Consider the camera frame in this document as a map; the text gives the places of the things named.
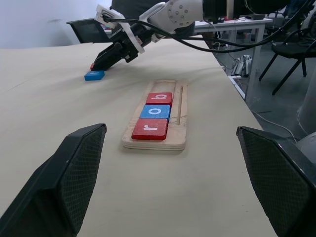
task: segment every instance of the blue block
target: blue block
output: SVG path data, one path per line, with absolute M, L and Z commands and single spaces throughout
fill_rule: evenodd
M 91 71 L 88 72 L 85 76 L 85 80 L 101 80 L 104 77 L 104 71 Z
M 170 105 L 145 105 L 141 119 L 167 119 L 170 117 Z

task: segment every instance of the red block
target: red block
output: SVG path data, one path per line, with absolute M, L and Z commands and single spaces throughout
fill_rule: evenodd
M 164 140 L 167 136 L 168 121 L 165 118 L 140 118 L 135 125 L 132 139 Z
M 146 105 L 172 105 L 172 93 L 171 92 L 155 92 L 149 93 L 146 101 Z

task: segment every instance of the white letter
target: white letter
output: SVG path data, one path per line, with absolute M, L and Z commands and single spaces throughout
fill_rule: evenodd
M 161 109 L 150 109 L 149 111 L 148 111 L 148 113 L 149 114 L 151 114 L 151 115 L 158 115 L 158 114 L 160 114 L 161 113 Z
M 148 127 L 148 125 L 144 126 L 144 130 L 158 130 L 156 127 Z
M 156 99 L 166 99 L 167 98 L 167 95 L 156 95 L 154 98 L 152 98 L 152 99 L 154 99 L 154 100 L 156 100 Z

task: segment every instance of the wall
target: wall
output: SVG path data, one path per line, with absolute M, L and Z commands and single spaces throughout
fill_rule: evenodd
M 94 18 L 98 3 L 111 0 L 0 0 L 0 47 L 77 44 L 66 22 Z

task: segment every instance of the beige table surface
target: beige table surface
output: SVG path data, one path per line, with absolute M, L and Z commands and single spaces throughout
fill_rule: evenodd
M 79 237 L 276 236 L 235 135 L 239 125 L 260 126 L 214 56 L 166 39 L 116 64 L 103 80 L 85 82 L 107 45 L 0 50 L 0 215 L 67 134 L 106 123 Z M 157 79 L 189 81 L 182 152 L 120 143 L 149 81 Z

